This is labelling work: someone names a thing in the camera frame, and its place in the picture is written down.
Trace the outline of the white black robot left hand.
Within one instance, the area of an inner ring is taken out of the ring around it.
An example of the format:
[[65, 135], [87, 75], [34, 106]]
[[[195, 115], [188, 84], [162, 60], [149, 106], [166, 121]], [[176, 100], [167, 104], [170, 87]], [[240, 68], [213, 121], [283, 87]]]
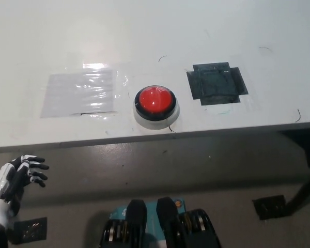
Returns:
[[[24, 194], [24, 188], [37, 183], [45, 187], [45, 181], [48, 177], [42, 170], [48, 170], [49, 166], [44, 164], [45, 159], [35, 155], [24, 154], [10, 162], [4, 164], [0, 169], [0, 199], [10, 207], [9, 214], [16, 216], [20, 210], [21, 200]], [[12, 186], [12, 181], [17, 172], [24, 174], [19, 184]]]

